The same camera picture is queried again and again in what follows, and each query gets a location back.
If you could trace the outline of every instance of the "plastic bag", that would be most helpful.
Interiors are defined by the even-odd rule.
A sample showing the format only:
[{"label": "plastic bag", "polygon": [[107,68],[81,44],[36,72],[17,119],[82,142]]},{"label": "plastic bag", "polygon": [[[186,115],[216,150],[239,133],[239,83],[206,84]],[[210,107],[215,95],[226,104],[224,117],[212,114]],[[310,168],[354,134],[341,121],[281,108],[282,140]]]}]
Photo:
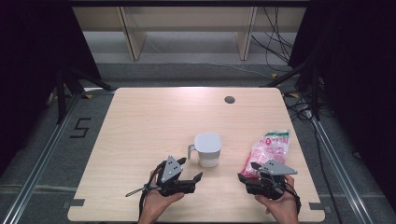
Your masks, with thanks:
[{"label": "plastic bag", "polygon": [[271,131],[253,144],[247,157],[245,168],[241,174],[245,177],[257,177],[257,171],[251,167],[251,162],[263,165],[269,160],[285,163],[290,144],[290,130]]}]

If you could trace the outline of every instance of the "human hand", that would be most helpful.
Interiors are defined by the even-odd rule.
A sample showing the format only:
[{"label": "human hand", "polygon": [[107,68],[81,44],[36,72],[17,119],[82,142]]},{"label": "human hand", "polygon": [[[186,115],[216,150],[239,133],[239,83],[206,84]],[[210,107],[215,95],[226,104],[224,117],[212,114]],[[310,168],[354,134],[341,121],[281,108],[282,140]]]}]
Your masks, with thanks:
[{"label": "human hand", "polygon": [[[294,178],[290,175],[285,175],[285,179],[289,184],[286,185],[287,188],[294,191]],[[278,223],[298,223],[295,198],[287,191],[285,191],[282,197],[277,200],[270,200],[262,195],[255,195],[254,197],[259,203],[262,203],[267,207],[265,214],[272,214]]]},{"label": "human hand", "polygon": [[143,205],[142,215],[139,218],[138,224],[152,224],[160,217],[165,209],[174,202],[182,199],[184,193],[176,193],[168,197],[163,197],[157,189],[152,189],[146,196],[145,203]]}]

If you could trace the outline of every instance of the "cable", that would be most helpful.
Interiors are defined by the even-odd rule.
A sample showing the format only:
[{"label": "cable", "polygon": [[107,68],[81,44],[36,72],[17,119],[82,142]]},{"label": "cable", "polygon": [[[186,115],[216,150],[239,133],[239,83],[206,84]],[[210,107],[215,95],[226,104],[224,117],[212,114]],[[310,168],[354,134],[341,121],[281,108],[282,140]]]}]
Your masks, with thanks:
[{"label": "cable", "polygon": [[274,39],[274,40],[275,40],[276,42],[281,42],[282,44],[286,45],[286,47],[288,47],[288,48],[290,48],[290,49],[293,48],[293,45],[292,45],[292,44],[290,44],[288,41],[286,41],[282,36],[281,36],[281,38],[282,38],[282,40],[285,41],[286,43],[283,43],[281,40],[278,40],[278,39]]},{"label": "cable", "polygon": [[254,35],[251,36],[262,48],[269,50],[271,53],[275,54],[280,60],[282,60],[283,62],[287,63],[288,59],[285,56],[282,56],[281,54],[279,54],[278,52],[274,51],[273,49],[269,49],[266,46],[264,46],[264,44],[260,43],[256,37],[254,37]]},{"label": "cable", "polygon": [[[331,189],[330,184],[329,184],[329,180],[328,180],[326,172],[324,170],[323,160],[322,160],[322,155],[321,155],[321,150],[320,150],[320,142],[319,142],[319,137],[318,137],[318,130],[316,129],[315,124],[312,121],[312,119],[314,117],[312,116],[312,113],[310,113],[310,112],[309,112],[309,115],[310,115],[309,117],[307,115],[302,115],[303,111],[311,111],[311,109],[309,107],[309,103],[303,102],[303,98],[305,98],[306,96],[304,96],[303,94],[302,94],[302,96],[303,97],[300,98],[294,105],[287,105],[286,102],[285,102],[285,104],[286,104],[287,109],[291,109],[292,111],[295,112],[295,114],[291,115],[290,117],[293,117],[293,116],[297,115],[296,117],[299,118],[300,120],[308,120],[310,122],[310,124],[312,125],[313,129],[314,129],[314,135],[315,135],[315,140],[316,140],[317,149],[318,149],[318,159],[319,159],[319,164],[320,164],[320,171],[322,172],[326,187],[327,187],[327,189],[329,191],[329,194],[330,194],[330,197],[332,199],[332,204],[334,205],[334,210],[335,210],[335,213],[337,215],[338,222],[340,224],[342,224],[343,221],[341,219],[341,215],[340,215],[340,212],[338,210],[337,203],[336,203],[336,201],[334,199],[334,196],[333,196],[333,193],[332,193],[332,189]],[[304,108],[299,110],[297,108],[297,105],[304,105]]]},{"label": "cable", "polygon": [[265,7],[264,7],[264,12],[265,12],[265,15],[266,15],[266,17],[267,17],[268,21],[270,22],[271,27],[272,27],[272,29],[273,29],[273,32],[271,33],[271,35],[268,35],[267,33],[265,33],[266,35],[268,35],[268,36],[270,37],[270,40],[268,41],[268,44],[267,44],[267,46],[265,47],[263,44],[261,44],[259,41],[257,41],[257,39],[255,39],[254,37],[253,37],[253,39],[255,39],[263,48],[265,48],[265,61],[267,62],[268,66],[270,66],[270,67],[271,67],[272,69],[274,69],[275,71],[279,71],[279,72],[289,72],[289,71],[285,71],[285,70],[276,69],[276,68],[274,68],[273,66],[271,66],[271,64],[268,63],[268,50],[271,51],[271,52],[273,52],[273,53],[275,52],[274,50],[271,50],[271,49],[269,48],[269,46],[270,46],[272,40],[275,40],[275,41],[279,42],[280,48],[281,48],[281,50],[282,50],[282,53],[283,53],[283,55],[285,55],[285,56],[281,56],[279,53],[274,53],[277,57],[279,57],[283,62],[288,63],[288,62],[289,62],[289,58],[288,58],[288,57],[290,57],[290,55],[289,55],[289,52],[288,52],[288,51],[286,50],[286,48],[285,48],[285,44],[283,44],[283,42],[282,42],[282,39],[283,39],[283,38],[280,36],[280,34],[279,34],[279,32],[278,32],[278,30],[279,30],[279,29],[278,29],[278,25],[277,25],[277,13],[278,13],[278,8],[276,7],[276,23],[275,23],[275,25],[273,25],[273,23],[272,23],[272,21],[271,21],[269,15],[268,15],[268,13],[267,13]]},{"label": "cable", "polygon": [[279,42],[279,45],[280,45],[280,47],[281,47],[281,50],[282,50],[283,54],[284,54],[284,55],[288,55],[288,56],[290,57],[289,52],[288,52],[287,49],[285,48],[285,45],[289,46],[289,47],[292,49],[292,44],[289,43],[288,41],[286,41],[286,40],[280,35],[280,33],[279,33],[279,25],[278,25],[278,23],[277,23],[279,7],[276,7],[276,8],[275,8],[275,23],[272,23],[272,21],[271,21],[269,15],[268,15],[268,13],[267,13],[267,10],[265,9],[265,7],[264,7],[263,9],[264,9],[265,15],[266,15],[266,17],[267,17],[268,21],[270,22],[271,27],[272,27],[272,29],[273,29],[273,33],[272,33],[271,36],[270,36],[270,38],[271,38],[271,39],[270,39],[270,42],[271,42],[272,39],[274,39],[273,36],[274,36],[274,34],[275,34],[275,35],[277,36],[277,42]]},{"label": "cable", "polygon": [[[284,101],[285,101],[285,97],[290,95],[290,93],[298,93],[298,92],[296,92],[296,91],[283,92],[282,94],[283,94]],[[311,98],[311,96],[312,95],[310,93],[308,93],[308,94],[304,95],[304,98],[305,99],[307,97]],[[319,100],[321,100],[321,102],[318,103],[318,112],[319,112],[319,114],[322,115],[322,116],[325,116],[327,118],[335,118],[334,113],[332,111],[329,111],[330,105],[323,100],[323,98],[322,98],[323,95],[320,95],[320,96],[321,97],[319,97]],[[300,100],[298,100],[294,105],[288,105],[286,103],[286,101],[285,101],[285,105],[286,105],[286,108],[288,110],[291,110],[291,111],[294,112],[294,114],[290,115],[291,120],[294,120],[296,118],[299,118],[300,120],[310,119],[306,115],[302,114],[302,112],[305,112],[306,110],[311,110],[310,103],[309,102],[302,102],[302,98]],[[303,105],[304,108],[299,110],[298,109],[299,105]]]},{"label": "cable", "polygon": [[329,180],[326,176],[326,172],[324,171],[324,167],[323,167],[323,161],[322,161],[322,157],[321,157],[321,152],[320,152],[320,143],[319,143],[319,138],[318,138],[318,130],[316,129],[314,123],[312,122],[312,120],[309,120],[309,122],[311,123],[312,127],[315,130],[315,139],[317,141],[317,148],[318,148],[318,158],[319,158],[319,163],[320,163],[320,170],[323,173],[323,177],[327,186],[327,189],[329,190],[329,194],[330,197],[332,199],[332,204],[334,205],[334,209],[335,209],[335,213],[337,214],[337,218],[338,218],[338,223],[342,224],[343,220],[341,219],[341,215],[340,212],[338,211],[338,206],[337,203],[335,202],[334,196],[332,194],[332,188],[330,188],[330,184],[329,184]]},{"label": "cable", "polygon": [[[159,53],[162,53],[160,50],[158,50],[150,41],[148,41],[148,43],[154,48],[156,49]],[[254,73],[254,74],[259,74],[260,76],[269,78],[274,80],[272,77],[269,77],[263,73],[260,72],[256,72],[256,71],[250,71],[250,70],[246,70],[246,69],[242,69],[242,68],[238,68],[234,65],[230,65],[230,64],[225,64],[225,63],[186,63],[186,64],[210,64],[210,65],[215,65],[215,66],[225,66],[225,67],[231,67],[233,69],[239,70],[239,71],[243,71],[243,72],[247,72],[247,73]]]},{"label": "cable", "polygon": [[296,202],[297,214],[300,214],[301,200],[300,200],[300,196],[298,196],[297,191],[294,189],[294,187],[292,185],[290,185],[289,183],[285,182],[285,184],[287,186],[289,186],[292,189],[292,191],[290,189],[288,189],[287,187],[283,188],[282,186],[278,185],[275,182],[274,177],[273,177],[273,175],[270,172],[264,171],[264,170],[261,170],[261,172],[269,175],[271,177],[271,179],[270,178],[266,178],[266,177],[261,177],[260,180],[264,179],[266,181],[269,181],[271,183],[271,185],[273,186],[274,190],[278,191],[277,189],[280,189],[281,192],[279,192],[279,193],[281,193],[281,194],[283,194],[283,192],[286,191],[287,193],[289,193],[291,196],[294,197],[294,201]]},{"label": "cable", "polygon": [[129,196],[131,196],[131,195],[133,195],[133,194],[136,194],[137,192],[139,192],[140,190],[143,190],[143,189],[145,189],[145,188],[136,189],[136,190],[134,190],[134,191],[131,191],[131,192],[127,193],[127,194],[125,195],[125,197],[129,197]]},{"label": "cable", "polygon": [[143,205],[145,203],[146,196],[152,189],[156,189],[156,188],[152,188],[152,189],[150,188],[151,182],[154,179],[154,176],[158,173],[158,171],[161,169],[161,167],[163,167],[165,164],[166,164],[166,161],[163,161],[155,168],[155,170],[151,174],[151,177],[149,178],[148,183],[144,186],[144,189],[142,190],[142,196],[140,196],[140,201],[139,201],[139,219],[143,212]]}]

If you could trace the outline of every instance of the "gray floor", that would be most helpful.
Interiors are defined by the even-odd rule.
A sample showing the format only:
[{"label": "gray floor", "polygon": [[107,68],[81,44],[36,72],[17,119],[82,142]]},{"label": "gray floor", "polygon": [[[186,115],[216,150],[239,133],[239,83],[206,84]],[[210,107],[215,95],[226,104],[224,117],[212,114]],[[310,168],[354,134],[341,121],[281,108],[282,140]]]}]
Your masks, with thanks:
[{"label": "gray floor", "polygon": [[[269,82],[273,73],[281,75],[274,68],[289,69],[275,55],[268,55],[257,44],[250,45],[247,61],[240,61],[238,48],[231,33],[149,33],[139,61],[131,62],[121,33],[86,33],[92,55],[98,63],[103,80],[115,87],[139,86],[243,86],[257,87]],[[266,43],[263,34],[255,34],[257,39]],[[284,34],[292,42],[294,34]],[[279,87],[292,90],[297,77]],[[93,86],[82,82],[85,87]],[[64,132],[50,155],[49,162],[40,176],[35,192],[23,210],[19,223],[71,223],[67,219],[67,205],[74,197],[85,165],[90,157],[102,121],[111,103],[111,94],[94,95],[92,98],[78,100]],[[286,97],[287,105],[294,105],[299,99]],[[331,140],[350,181],[353,183],[372,223],[396,223],[396,215],[371,177],[364,162],[352,155],[354,147],[347,134],[332,115],[330,108],[321,110],[320,124]],[[88,127],[84,138],[71,138],[83,131],[75,130],[78,119]],[[35,131],[9,165],[0,179],[0,218],[16,199],[21,186],[35,167],[41,152],[46,147],[53,130],[56,128],[56,101],[43,112]],[[320,152],[323,168],[330,184],[326,185],[320,171],[317,141],[313,126],[307,120],[293,119],[304,156],[319,198],[329,209],[323,223],[339,223],[335,208],[339,210],[343,223],[359,223],[353,206],[339,183],[332,164],[326,157],[321,145]]]}]

